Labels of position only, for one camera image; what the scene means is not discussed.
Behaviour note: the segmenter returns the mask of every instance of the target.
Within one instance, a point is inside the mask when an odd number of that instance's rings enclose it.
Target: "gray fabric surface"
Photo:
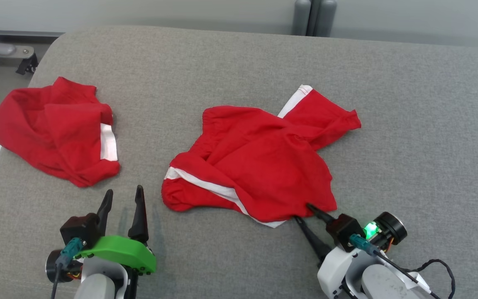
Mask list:
[[[478,298],[478,49],[103,27],[59,38],[31,87],[57,76],[97,86],[110,104],[122,169],[78,189],[1,151],[0,298],[49,296],[44,264],[63,246],[59,227],[96,211],[107,189],[107,233],[126,235],[138,184],[158,261],[139,281],[138,298],[323,298],[317,259],[292,221],[271,229],[217,208],[177,213],[160,196],[169,161],[199,136],[205,108],[277,114],[300,84],[356,109],[363,124],[319,151],[334,177],[333,215],[364,224],[382,211],[396,214],[408,237],[390,256],[402,267],[443,259],[456,276],[455,298]],[[320,221],[308,223],[329,240]],[[423,276],[447,297],[442,266]],[[77,287],[61,284],[57,298],[72,298]]]

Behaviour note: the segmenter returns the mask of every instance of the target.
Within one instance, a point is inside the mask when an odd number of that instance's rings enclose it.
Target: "red garment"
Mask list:
[[[115,176],[119,162],[100,158],[100,126],[113,124],[112,109],[95,90],[59,77],[52,86],[11,91],[0,106],[0,144],[78,187]]]
[[[332,177],[316,150],[361,123],[354,110],[343,110],[309,86],[296,95],[300,101],[283,118],[258,108],[205,110],[202,135],[171,161],[163,202],[175,211],[229,208],[273,227],[280,223],[269,222],[311,216],[307,202],[335,210]]]

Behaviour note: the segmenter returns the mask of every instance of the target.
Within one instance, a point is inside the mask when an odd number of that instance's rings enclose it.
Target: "white trim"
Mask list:
[[[279,118],[285,117],[287,113],[289,113],[298,103],[303,100],[305,96],[307,96],[311,91],[313,90],[313,87],[309,85],[300,85],[298,90],[293,94],[292,97],[287,101],[287,104],[283,106],[283,109],[278,114]]]
[[[174,167],[169,167],[167,170],[167,174],[165,174],[165,180],[167,179],[177,179],[177,178],[183,178],[184,180],[192,183],[195,186],[199,186],[202,189],[206,189],[207,191],[210,191],[211,193],[214,193],[227,201],[231,201],[235,203],[241,212],[247,216],[250,216],[248,212],[246,211],[246,208],[244,207],[243,203],[239,200],[239,196],[237,193],[235,193],[235,189],[230,188],[230,187],[224,187],[221,185],[214,184],[212,182],[208,181],[203,181],[197,177],[195,177],[193,174],[188,174],[182,169],[174,168]],[[262,223],[256,219],[254,219],[256,222],[261,223],[262,225],[266,225],[268,227],[275,228],[285,221],[274,221],[271,223]]]
[[[112,126],[101,123],[101,159],[117,161],[117,144]]]

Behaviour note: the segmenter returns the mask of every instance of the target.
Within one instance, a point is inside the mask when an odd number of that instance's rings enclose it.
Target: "green light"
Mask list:
[[[366,239],[369,240],[371,237],[373,237],[373,235],[375,235],[379,230],[379,227],[377,227],[376,223],[375,222],[371,222],[371,223],[368,223],[363,231],[364,233],[366,233]]]

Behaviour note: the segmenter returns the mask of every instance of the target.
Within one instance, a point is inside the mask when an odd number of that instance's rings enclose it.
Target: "white wall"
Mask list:
[[[337,0],[332,37],[478,46],[478,0]],[[294,0],[0,0],[0,31],[163,25],[290,34]]]

